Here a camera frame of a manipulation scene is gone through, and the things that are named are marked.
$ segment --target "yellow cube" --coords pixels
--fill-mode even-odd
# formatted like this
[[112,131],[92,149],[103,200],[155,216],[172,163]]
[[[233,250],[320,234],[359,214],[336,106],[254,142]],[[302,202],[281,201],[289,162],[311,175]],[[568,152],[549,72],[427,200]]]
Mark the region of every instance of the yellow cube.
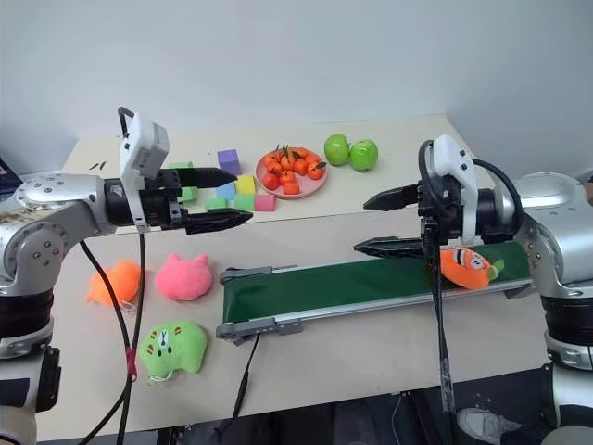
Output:
[[237,176],[237,180],[234,182],[234,188],[237,193],[255,195],[256,180],[250,174],[241,174]]

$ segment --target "orange fish plush toy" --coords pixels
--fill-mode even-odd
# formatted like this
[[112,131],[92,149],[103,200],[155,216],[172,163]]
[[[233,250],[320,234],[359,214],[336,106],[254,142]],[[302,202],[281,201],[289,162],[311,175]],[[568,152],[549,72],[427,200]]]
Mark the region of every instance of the orange fish plush toy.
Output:
[[504,260],[490,264],[486,258],[470,248],[441,250],[443,275],[456,285],[468,289],[484,289],[496,280],[504,269]]

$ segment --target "blue cube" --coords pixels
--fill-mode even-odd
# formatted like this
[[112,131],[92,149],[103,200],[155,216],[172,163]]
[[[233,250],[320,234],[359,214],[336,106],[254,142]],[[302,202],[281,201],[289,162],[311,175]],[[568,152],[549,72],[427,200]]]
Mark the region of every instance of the blue cube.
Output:
[[224,197],[225,199],[233,200],[234,194],[234,182],[230,182],[228,184],[221,185],[220,187],[216,187],[217,197]]

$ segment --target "wall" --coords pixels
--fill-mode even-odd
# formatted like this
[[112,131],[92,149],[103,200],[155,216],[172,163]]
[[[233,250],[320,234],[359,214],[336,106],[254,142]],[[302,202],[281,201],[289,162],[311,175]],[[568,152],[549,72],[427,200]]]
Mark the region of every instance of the wall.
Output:
[[59,168],[116,108],[170,129],[448,112],[513,176],[593,169],[587,0],[0,0],[0,154]]

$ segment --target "orange plush toy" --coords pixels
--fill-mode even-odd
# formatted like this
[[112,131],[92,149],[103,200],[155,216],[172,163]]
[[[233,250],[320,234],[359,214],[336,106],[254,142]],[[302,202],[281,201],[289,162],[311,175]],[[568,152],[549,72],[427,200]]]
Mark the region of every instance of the orange plush toy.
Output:
[[[120,306],[125,306],[136,296],[140,285],[140,266],[138,264],[127,260],[118,261],[112,269],[105,269],[105,274],[113,286]],[[86,300],[112,306],[109,292],[99,273],[94,273],[91,278],[90,290]]]
[[504,260],[490,264],[486,258],[470,248],[441,250],[443,275],[456,285],[468,289],[484,289],[496,280],[504,269]]

